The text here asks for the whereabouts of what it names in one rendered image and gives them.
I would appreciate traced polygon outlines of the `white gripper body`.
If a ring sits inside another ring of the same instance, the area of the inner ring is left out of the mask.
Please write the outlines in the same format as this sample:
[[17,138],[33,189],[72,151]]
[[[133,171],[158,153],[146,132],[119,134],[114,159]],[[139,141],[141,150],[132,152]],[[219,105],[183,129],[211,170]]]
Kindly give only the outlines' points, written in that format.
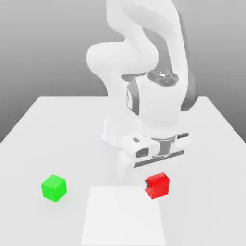
[[177,166],[185,152],[189,149],[190,142],[177,142],[174,152],[166,157],[152,157],[150,159],[132,160],[124,151],[121,151],[117,159],[117,175],[119,180],[126,182],[139,182],[148,176],[156,175]]

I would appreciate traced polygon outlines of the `small red cube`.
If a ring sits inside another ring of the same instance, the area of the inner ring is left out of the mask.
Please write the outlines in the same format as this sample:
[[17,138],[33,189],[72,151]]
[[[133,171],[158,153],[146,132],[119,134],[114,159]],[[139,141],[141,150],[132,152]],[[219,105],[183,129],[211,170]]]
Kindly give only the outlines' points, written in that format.
[[145,192],[151,199],[165,196],[169,193],[170,179],[165,173],[159,173],[148,177],[149,188]]

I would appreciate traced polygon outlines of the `small green cube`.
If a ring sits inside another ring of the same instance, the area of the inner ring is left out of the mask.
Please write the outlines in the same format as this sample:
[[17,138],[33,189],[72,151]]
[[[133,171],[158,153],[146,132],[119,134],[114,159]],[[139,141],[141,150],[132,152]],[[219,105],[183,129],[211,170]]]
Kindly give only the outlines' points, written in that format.
[[56,175],[51,175],[41,183],[43,197],[58,202],[66,193],[66,180]]

